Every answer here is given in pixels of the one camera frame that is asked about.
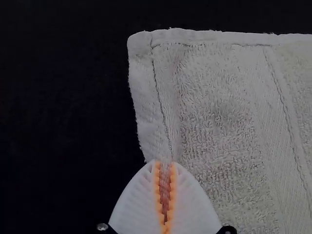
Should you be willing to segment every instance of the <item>white towel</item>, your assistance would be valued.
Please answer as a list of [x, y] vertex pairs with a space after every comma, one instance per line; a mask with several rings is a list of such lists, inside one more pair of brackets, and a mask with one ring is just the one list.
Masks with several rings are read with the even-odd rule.
[[178, 161], [223, 225], [312, 232], [312, 35], [140, 32], [129, 84], [147, 161]]

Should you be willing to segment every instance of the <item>orange center strip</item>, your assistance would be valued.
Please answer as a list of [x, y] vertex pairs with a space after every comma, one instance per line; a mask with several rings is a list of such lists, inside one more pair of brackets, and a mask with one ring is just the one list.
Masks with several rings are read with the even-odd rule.
[[[174, 209], [176, 205], [176, 167], [171, 163], [169, 167], [169, 182], [167, 185], [161, 184], [161, 163], [159, 161], [155, 162], [155, 198], [156, 198], [156, 211], [159, 217], [159, 224], [161, 233], [160, 234], [170, 234], [172, 220], [174, 216]], [[169, 194], [169, 201], [163, 198], [162, 193]]]

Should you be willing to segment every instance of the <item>screw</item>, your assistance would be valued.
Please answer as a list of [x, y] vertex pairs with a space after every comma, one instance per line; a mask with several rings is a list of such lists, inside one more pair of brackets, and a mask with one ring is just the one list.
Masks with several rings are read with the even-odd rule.
[[97, 229], [98, 229], [99, 231], [106, 231], [106, 230], [108, 229], [108, 225], [105, 224], [105, 223], [99, 223], [99, 224], [97, 225]]

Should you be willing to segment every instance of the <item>black background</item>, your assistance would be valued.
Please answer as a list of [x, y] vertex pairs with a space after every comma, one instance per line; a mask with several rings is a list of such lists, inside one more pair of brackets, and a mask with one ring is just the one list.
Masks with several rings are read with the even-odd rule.
[[299, 2], [0, 3], [1, 233], [93, 233], [144, 165], [127, 38], [182, 27], [312, 33]]

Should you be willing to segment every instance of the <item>stitched seam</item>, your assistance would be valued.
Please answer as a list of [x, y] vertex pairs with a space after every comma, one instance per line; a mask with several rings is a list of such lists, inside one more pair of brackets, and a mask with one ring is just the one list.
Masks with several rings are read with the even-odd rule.
[[264, 48], [263, 48], [263, 54], [264, 54], [265, 60], [266, 60], [266, 62], [268, 64], [270, 73], [271, 73], [271, 75], [273, 77], [274, 84], [276, 86], [277, 92], [278, 92], [279, 97], [280, 97], [280, 101], [281, 101], [282, 106], [283, 106], [283, 111], [285, 113], [285, 119], [286, 119], [286, 122], [287, 122], [287, 130], [289, 132], [290, 139], [291, 139], [291, 146], [292, 146], [292, 151], [293, 151], [293, 154], [294, 154], [294, 159], [295, 159], [295, 162], [297, 164], [297, 170], [299, 171], [299, 175], [300, 175], [300, 179], [301, 179], [301, 181], [303, 183], [303, 187], [304, 187], [304, 189], [306, 190], [306, 193], [307, 193], [310, 217], [312, 217], [310, 193], [309, 193], [307, 182], [306, 182], [305, 177], [303, 175], [302, 167], [301, 167], [300, 162], [299, 162], [300, 159], [299, 159], [299, 156], [297, 154], [297, 151], [298, 151], [297, 144], [294, 141], [294, 135], [293, 135], [293, 131], [292, 131], [293, 130], [293, 126], [292, 126], [291, 121], [290, 121], [289, 110], [288, 110], [288, 107], [286, 105], [286, 100], [285, 100], [285, 97], [283, 96], [281, 87], [279, 85], [279, 81], [276, 78], [276, 74], [275, 74], [274, 68], [273, 68], [272, 64], [269, 62], [269, 58], [268, 58], [269, 55], [267, 54], [267, 52], [265, 51]]
[[160, 111], [161, 111], [161, 114], [162, 114], [162, 123], [163, 123], [164, 126], [165, 126], [165, 133], [166, 133], [166, 137], [167, 137], [167, 139], [168, 139], [168, 146], [169, 146], [169, 149], [170, 149], [170, 152], [171, 152], [171, 158], [173, 158], [172, 143], [171, 143], [171, 140], [170, 140], [170, 138], [169, 138], [169, 129], [168, 129], [168, 126], [167, 126], [166, 116], [165, 116], [165, 113], [164, 113], [164, 111], [163, 111], [163, 106], [162, 106], [162, 103], [161, 103], [161, 101], [160, 101], [159, 87], [158, 87], [158, 82], [157, 82], [157, 79], [156, 79], [155, 66], [154, 66], [154, 58], [153, 58], [152, 41], [153, 41], [153, 38], [151, 39], [150, 47], [151, 47], [151, 53], [152, 53], [151, 56], [152, 56], [152, 66], [153, 66], [153, 74], [154, 74], [155, 88], [156, 88], [156, 92], [157, 92], [157, 99], [158, 99], [158, 101], [159, 101]]

